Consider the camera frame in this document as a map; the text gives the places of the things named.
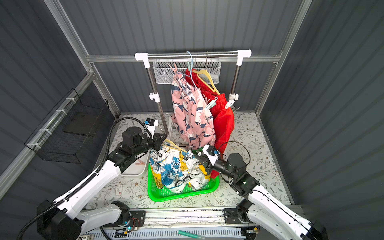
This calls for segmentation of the pink clothespin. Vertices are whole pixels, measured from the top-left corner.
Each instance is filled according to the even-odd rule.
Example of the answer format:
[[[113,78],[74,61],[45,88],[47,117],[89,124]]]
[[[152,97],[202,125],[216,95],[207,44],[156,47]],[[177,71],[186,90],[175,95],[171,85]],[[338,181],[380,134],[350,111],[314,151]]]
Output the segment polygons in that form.
[[[143,161],[141,161],[141,160],[136,160],[136,161],[135,161],[135,165],[136,165],[136,166],[145,166],[146,163],[143,162]]]

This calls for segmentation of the blue yellow white printed shorts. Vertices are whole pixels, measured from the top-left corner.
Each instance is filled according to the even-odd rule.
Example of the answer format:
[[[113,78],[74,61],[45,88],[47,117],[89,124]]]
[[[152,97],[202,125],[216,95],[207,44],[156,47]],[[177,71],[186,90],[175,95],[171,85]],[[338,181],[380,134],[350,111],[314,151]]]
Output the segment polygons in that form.
[[[159,150],[150,151],[149,163],[156,187],[174,194],[180,194],[186,188],[191,188],[193,192],[201,190],[211,180],[191,151],[185,153],[169,145],[161,145]]]

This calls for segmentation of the yellow hanger of printed shorts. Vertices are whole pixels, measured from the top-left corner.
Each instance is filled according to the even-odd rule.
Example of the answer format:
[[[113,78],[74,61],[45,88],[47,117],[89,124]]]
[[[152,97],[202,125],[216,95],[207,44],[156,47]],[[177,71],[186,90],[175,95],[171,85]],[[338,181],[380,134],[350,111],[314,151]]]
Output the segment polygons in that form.
[[[182,152],[185,152],[187,153],[188,151],[186,151],[185,149],[182,149],[181,147],[179,147],[177,144],[173,143],[171,140],[169,139],[165,139],[164,141],[165,143],[169,144],[169,146],[171,146],[172,148],[175,148],[175,149],[178,149],[179,151],[182,151]]]

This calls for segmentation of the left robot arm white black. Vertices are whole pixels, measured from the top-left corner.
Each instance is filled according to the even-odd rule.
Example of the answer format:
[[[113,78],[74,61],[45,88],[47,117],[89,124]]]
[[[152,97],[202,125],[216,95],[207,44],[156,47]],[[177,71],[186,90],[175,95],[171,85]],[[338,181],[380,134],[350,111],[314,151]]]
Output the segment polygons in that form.
[[[126,171],[150,150],[160,150],[167,134],[142,132],[129,127],[119,148],[84,180],[54,202],[44,201],[37,209],[37,232],[46,240],[76,240],[80,235],[107,224],[132,224],[130,208],[120,202],[91,211],[84,206],[109,182]]]

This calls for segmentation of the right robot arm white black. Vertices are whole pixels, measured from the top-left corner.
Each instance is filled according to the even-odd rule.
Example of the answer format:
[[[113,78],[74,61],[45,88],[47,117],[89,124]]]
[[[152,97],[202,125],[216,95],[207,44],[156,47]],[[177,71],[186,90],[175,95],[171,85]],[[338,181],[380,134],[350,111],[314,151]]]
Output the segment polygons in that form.
[[[210,174],[222,175],[234,192],[243,197],[237,205],[239,220],[252,222],[270,232],[279,240],[326,240],[326,228],[293,212],[272,196],[258,180],[247,172],[242,155],[231,154],[226,161],[218,155],[199,153],[195,158]]]

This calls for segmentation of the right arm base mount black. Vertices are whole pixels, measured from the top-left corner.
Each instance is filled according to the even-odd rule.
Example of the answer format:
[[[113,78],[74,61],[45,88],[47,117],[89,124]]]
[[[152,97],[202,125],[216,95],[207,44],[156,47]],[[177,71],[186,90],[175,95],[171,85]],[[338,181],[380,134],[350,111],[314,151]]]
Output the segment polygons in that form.
[[[227,225],[249,223],[248,217],[237,208],[224,208],[222,213]]]

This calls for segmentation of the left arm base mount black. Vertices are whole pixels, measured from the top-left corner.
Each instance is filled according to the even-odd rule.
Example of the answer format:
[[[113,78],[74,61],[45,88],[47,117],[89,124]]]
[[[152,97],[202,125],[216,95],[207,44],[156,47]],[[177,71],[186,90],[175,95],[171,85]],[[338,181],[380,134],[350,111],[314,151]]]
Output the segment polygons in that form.
[[[143,227],[146,211],[130,211],[129,213],[123,214],[117,222],[109,224],[109,227]]]

